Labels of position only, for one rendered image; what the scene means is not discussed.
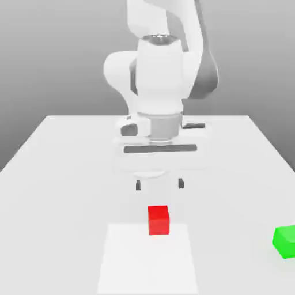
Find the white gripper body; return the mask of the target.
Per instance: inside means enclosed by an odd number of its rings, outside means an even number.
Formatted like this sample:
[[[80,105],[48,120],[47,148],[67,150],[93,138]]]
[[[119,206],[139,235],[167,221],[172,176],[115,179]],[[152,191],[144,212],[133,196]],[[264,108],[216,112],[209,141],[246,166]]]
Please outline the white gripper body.
[[[203,169],[207,163],[208,140],[187,137],[166,144],[117,141],[113,144],[114,170],[120,173],[161,174],[180,170]]]

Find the small red cube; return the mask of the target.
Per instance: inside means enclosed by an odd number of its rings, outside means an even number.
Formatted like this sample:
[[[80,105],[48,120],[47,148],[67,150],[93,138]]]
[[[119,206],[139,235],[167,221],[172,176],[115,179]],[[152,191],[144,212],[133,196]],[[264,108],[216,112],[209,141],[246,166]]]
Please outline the small red cube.
[[[170,216],[168,206],[148,206],[148,226],[150,235],[168,235]]]

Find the small green cube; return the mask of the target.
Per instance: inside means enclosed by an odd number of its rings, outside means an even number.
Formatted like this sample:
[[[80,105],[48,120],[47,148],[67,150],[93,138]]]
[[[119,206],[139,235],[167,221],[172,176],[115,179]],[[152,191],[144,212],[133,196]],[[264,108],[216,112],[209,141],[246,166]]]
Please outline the small green cube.
[[[284,259],[295,258],[295,225],[277,227],[272,244]]]

